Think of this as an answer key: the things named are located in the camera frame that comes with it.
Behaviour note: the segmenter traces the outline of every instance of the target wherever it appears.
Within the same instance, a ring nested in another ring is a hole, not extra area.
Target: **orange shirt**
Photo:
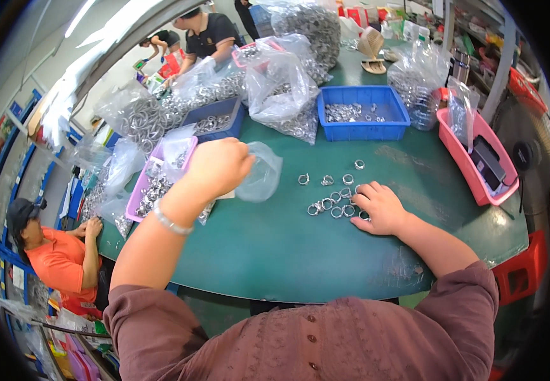
[[[78,238],[62,231],[42,226],[49,243],[32,250],[25,250],[36,275],[50,288],[93,303],[97,286],[82,289],[82,261],[85,245]]]

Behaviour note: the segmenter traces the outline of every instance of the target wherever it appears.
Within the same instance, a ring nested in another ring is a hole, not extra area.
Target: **woman in orange shirt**
[[[103,311],[108,305],[114,262],[97,254],[101,221],[94,217],[73,231],[62,232],[40,224],[40,209],[40,205],[23,198],[9,205],[7,225],[19,256],[45,285]]]

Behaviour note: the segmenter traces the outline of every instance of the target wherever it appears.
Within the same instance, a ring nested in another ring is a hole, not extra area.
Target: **black polo shirt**
[[[199,35],[196,35],[192,30],[186,31],[186,53],[205,58],[216,53],[218,42],[229,38],[234,38],[235,45],[241,46],[239,34],[231,20],[222,13],[209,13],[207,26]]]

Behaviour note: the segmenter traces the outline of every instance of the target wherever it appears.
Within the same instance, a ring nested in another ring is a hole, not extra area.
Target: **brown blouse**
[[[346,297],[262,313],[207,338],[174,294],[122,285],[104,312],[123,380],[486,380],[498,290],[483,262],[414,310]]]

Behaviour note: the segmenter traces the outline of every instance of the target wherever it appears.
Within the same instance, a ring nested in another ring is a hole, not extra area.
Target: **purple tray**
[[[186,159],[184,160],[184,164],[182,165],[183,170],[186,170],[186,168],[188,167],[188,162],[190,161],[190,157],[192,156],[192,152],[195,150],[198,141],[199,140],[197,139],[197,137],[191,137],[191,144],[189,149],[190,155],[186,155]],[[152,150],[150,156],[163,160],[163,146],[161,142],[162,139],[158,141],[157,146]],[[144,165],[144,168],[140,173],[140,177],[137,178],[137,182],[135,183],[133,192],[131,192],[131,198],[129,198],[129,202],[127,202],[127,209],[125,210],[125,216],[137,223],[141,223],[144,219],[144,217],[136,216],[135,210],[140,207],[140,200],[142,200],[142,189],[147,188],[149,184],[149,177],[146,175],[146,169],[149,164],[150,159],[146,161],[146,164]]]

